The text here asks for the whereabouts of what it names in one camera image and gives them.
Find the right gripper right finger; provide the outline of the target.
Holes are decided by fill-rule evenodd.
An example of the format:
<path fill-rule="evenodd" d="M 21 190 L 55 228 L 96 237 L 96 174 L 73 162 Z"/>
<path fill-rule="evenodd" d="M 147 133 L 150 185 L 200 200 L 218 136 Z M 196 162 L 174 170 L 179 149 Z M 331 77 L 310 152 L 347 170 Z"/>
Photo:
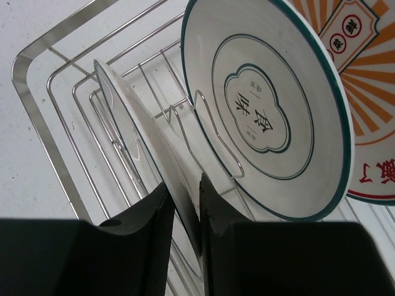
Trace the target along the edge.
<path fill-rule="evenodd" d="M 206 295 L 393 295 L 369 233 L 350 222 L 254 222 L 201 176 Z"/>

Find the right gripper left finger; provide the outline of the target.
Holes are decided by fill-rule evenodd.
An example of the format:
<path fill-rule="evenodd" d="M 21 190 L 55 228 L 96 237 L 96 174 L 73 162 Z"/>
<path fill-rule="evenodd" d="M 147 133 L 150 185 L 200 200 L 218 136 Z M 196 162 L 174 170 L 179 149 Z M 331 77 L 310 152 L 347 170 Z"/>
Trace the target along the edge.
<path fill-rule="evenodd" d="M 174 211 L 160 184 L 98 226 L 3 219 L 1 294 L 163 295 Z"/>

